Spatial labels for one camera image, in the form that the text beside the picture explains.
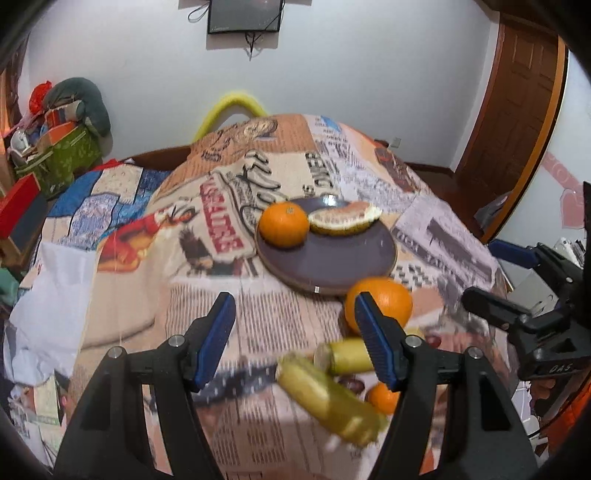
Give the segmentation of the brown wooden door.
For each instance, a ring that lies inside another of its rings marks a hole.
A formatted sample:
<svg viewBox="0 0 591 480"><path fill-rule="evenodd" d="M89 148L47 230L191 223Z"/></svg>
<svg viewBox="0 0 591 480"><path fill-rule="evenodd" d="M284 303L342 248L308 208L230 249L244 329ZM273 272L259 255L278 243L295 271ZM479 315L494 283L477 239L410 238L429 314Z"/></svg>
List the brown wooden door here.
<svg viewBox="0 0 591 480"><path fill-rule="evenodd" d="M492 239L525 193L558 115L566 69L557 34L500 18L485 97L456 170L454 210L477 238Z"/></svg>

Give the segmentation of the dark red grape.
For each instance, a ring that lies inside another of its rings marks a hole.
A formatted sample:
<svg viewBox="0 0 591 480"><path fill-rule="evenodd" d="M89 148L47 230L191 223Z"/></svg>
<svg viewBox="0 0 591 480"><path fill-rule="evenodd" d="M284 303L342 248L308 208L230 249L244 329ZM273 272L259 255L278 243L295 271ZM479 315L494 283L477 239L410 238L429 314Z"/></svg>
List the dark red grape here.
<svg viewBox="0 0 591 480"><path fill-rule="evenodd" d="M341 376L338 379L339 385L344 386L356 396L360 396L366 390L366 385L360 378L355 376Z"/></svg>

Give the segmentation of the sugarcane piece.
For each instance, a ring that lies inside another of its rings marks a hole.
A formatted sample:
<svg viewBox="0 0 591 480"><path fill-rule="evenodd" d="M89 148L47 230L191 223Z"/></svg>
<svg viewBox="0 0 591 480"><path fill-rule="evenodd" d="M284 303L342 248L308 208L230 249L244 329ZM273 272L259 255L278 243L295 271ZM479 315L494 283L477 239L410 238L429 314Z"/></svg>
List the sugarcane piece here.
<svg viewBox="0 0 591 480"><path fill-rule="evenodd" d="M325 430L358 447L375 443L389 425L383 413L300 354L288 353L277 362L276 383Z"/></svg>
<svg viewBox="0 0 591 480"><path fill-rule="evenodd" d="M312 355L312 364L331 376L353 375L374 370L366 344L361 338L319 345Z"/></svg>

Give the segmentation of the blue patchwork quilt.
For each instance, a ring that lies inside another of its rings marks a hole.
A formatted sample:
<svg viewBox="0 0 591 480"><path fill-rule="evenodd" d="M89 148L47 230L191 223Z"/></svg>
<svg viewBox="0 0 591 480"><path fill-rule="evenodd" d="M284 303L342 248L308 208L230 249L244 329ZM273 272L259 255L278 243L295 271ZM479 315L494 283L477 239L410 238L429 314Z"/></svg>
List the blue patchwork quilt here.
<svg viewBox="0 0 591 480"><path fill-rule="evenodd" d="M128 163L83 174L51 207L41 240L94 251L110 233L144 215L152 194L168 176L167 171Z"/></svg>

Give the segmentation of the orange with sticker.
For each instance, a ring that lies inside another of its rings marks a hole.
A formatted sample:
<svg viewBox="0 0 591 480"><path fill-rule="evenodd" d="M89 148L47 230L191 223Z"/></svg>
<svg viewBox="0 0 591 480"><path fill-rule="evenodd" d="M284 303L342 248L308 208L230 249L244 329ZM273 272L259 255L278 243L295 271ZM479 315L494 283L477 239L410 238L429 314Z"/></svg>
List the orange with sticker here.
<svg viewBox="0 0 591 480"><path fill-rule="evenodd" d="M355 316L356 297L367 292L372 295L381 312L390 318L396 319L401 327L405 327L413 313L413 297L408 289L399 282L389 277L369 277L349 289L344 304L345 320L349 329L356 335L360 335Z"/></svg>

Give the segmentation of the sugarcane piece front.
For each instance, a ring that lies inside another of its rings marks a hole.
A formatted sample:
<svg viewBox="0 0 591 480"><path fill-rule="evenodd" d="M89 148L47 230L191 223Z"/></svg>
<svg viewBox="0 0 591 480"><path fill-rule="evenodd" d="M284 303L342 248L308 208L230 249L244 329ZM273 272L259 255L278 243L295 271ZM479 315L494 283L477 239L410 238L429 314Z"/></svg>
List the sugarcane piece front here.
<svg viewBox="0 0 591 480"><path fill-rule="evenodd" d="M375 443L389 425L383 413L300 354L288 353L277 362L276 383L325 430L358 447Z"/></svg>

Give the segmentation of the small black monitor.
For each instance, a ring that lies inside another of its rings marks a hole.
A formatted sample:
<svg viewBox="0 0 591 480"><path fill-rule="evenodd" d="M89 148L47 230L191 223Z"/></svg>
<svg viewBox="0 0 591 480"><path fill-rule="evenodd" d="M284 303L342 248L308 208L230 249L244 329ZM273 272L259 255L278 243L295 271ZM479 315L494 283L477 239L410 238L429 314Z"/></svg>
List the small black monitor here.
<svg viewBox="0 0 591 480"><path fill-rule="evenodd" d="M281 0L211 0L207 33L250 33L280 30Z"/></svg>

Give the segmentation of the orange without sticker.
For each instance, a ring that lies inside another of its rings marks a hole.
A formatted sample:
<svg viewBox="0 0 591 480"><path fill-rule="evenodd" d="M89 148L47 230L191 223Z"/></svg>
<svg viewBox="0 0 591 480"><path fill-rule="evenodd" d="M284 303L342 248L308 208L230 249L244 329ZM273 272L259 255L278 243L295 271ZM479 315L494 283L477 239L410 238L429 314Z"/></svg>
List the orange without sticker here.
<svg viewBox="0 0 591 480"><path fill-rule="evenodd" d="M267 243L280 249L304 244L310 231L308 215L294 202L273 203L260 215L257 231Z"/></svg>

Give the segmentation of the red box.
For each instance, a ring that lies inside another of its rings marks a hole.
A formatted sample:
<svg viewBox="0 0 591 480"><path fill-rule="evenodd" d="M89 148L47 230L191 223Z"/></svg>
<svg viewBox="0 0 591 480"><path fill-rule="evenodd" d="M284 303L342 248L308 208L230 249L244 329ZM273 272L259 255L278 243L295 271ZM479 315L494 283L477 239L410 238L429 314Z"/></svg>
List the red box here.
<svg viewBox="0 0 591 480"><path fill-rule="evenodd" d="M1 199L0 238L6 239L33 202L41 196L41 188L34 174L20 178Z"/></svg>

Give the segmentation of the yellow foam chair back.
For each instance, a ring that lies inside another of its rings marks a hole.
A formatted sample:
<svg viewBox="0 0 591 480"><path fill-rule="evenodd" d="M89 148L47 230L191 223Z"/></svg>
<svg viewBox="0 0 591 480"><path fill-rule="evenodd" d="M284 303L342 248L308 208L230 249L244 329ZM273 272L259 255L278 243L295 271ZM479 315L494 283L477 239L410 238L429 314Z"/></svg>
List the yellow foam chair back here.
<svg viewBox="0 0 591 480"><path fill-rule="evenodd" d="M192 141L197 142L197 140L204 138L216 126L221 125L221 123L236 113L243 114L249 118L264 117L269 114L263 108L263 105L255 97L249 95L249 93L245 91L231 91L221 96L211 107L211 110L205 114L200 126L197 128L197 132L193 135Z"/></svg>

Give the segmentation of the small mandarin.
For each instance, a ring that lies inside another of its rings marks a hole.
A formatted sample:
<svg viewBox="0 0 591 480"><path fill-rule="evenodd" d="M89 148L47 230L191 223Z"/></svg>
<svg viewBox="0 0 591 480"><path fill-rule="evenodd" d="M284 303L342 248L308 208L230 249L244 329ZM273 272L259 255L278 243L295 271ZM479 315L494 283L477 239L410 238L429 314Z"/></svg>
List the small mandarin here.
<svg viewBox="0 0 591 480"><path fill-rule="evenodd" d="M379 382L368 390L365 400L378 411L387 416L392 416L398 406L399 392L391 391L386 384Z"/></svg>

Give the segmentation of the pomelo segment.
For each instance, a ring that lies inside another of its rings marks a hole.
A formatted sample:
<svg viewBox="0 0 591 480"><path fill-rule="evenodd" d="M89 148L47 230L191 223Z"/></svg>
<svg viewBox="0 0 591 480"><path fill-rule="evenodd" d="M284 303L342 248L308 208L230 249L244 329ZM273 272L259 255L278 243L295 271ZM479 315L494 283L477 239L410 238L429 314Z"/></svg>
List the pomelo segment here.
<svg viewBox="0 0 591 480"><path fill-rule="evenodd" d="M382 209L365 201L341 207L318 209L308 215L311 230L329 236L351 236L370 228L382 216Z"/></svg>

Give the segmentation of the white wardrobe sliding door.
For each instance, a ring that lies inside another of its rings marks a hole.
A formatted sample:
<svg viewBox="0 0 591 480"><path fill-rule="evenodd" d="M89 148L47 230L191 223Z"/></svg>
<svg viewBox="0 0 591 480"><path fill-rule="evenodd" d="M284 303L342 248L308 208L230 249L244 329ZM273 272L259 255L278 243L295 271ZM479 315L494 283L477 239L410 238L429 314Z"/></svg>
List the white wardrobe sliding door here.
<svg viewBox="0 0 591 480"><path fill-rule="evenodd" d="M573 53L550 141L497 238L520 246L583 243L583 184L590 180L590 79Z"/></svg>

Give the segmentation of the grey plush toy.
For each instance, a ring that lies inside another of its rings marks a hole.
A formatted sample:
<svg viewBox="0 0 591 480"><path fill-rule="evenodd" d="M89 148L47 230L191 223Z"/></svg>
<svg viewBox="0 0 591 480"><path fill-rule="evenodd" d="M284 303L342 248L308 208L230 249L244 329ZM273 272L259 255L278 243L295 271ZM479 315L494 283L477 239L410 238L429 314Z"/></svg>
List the grey plush toy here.
<svg viewBox="0 0 591 480"><path fill-rule="evenodd" d="M67 121L84 124L95 136L110 134L111 123L98 87L83 77L72 77L54 85L44 96L45 111L63 114Z"/></svg>

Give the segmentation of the green storage box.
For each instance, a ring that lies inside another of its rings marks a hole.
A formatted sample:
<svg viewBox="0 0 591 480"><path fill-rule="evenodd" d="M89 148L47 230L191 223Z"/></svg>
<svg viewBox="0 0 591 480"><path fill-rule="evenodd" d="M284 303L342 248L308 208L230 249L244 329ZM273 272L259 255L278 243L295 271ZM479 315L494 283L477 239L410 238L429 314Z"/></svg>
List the green storage box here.
<svg viewBox="0 0 591 480"><path fill-rule="evenodd" d="M96 138L85 126L77 126L45 152L15 168L18 179L33 174L43 194L51 199L102 159Z"/></svg>

